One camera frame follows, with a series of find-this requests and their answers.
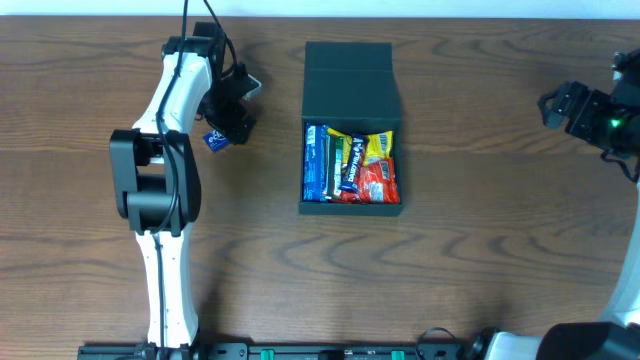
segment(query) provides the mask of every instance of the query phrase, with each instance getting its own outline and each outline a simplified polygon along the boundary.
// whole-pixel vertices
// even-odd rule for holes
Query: blue candy wrapper
[[[322,190],[326,184],[326,141],[328,126],[305,125],[304,201],[326,202]]]
[[[209,149],[211,149],[211,151],[213,151],[214,153],[224,149],[225,147],[227,147],[227,145],[231,144],[224,135],[218,132],[218,130],[211,130],[207,135],[203,136],[203,139],[204,142],[209,145]]]
[[[358,179],[360,178],[360,168],[364,162],[364,154],[366,152],[367,142],[366,136],[353,134],[351,142],[351,153],[349,154],[349,162],[347,163],[347,172],[342,177],[340,190],[357,194]]]

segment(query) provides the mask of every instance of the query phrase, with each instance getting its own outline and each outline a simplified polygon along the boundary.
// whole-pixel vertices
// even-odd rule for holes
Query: green connector
[[[391,360],[404,360],[404,351],[392,351]]]
[[[275,352],[273,350],[262,350],[260,351],[260,360],[273,360],[276,357]]]

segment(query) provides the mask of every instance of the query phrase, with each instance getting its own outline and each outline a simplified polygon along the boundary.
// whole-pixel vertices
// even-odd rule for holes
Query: small blue object
[[[211,130],[207,135],[203,136],[204,142],[209,145],[209,148],[214,153],[224,149],[227,145],[231,144],[229,140],[224,137],[218,130]]]
[[[327,181],[325,176],[326,136],[328,126],[305,126],[304,144],[304,191],[302,200],[326,202],[322,190]]]

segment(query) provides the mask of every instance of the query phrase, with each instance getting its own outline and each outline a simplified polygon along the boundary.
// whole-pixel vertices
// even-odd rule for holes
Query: wooden table
[[[611,55],[639,46],[640,23],[223,24],[264,91],[248,145],[214,155],[207,125],[192,133],[205,338],[411,342],[432,326],[542,335],[597,318],[636,191],[596,149],[543,127],[535,103],[570,78],[610,90]],[[0,358],[74,358],[85,341],[146,335],[144,266],[116,212],[108,140],[148,105],[179,29],[177,17],[0,17]],[[308,40],[393,43],[400,217],[297,214]]]

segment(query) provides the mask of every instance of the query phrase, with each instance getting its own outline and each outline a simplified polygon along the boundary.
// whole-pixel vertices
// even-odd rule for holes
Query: open box
[[[337,204],[302,201],[304,148],[298,212],[308,215],[397,216],[404,208],[402,108],[393,77],[390,43],[307,42],[302,134],[305,124],[328,125],[345,134],[393,130],[393,158],[399,204]]]

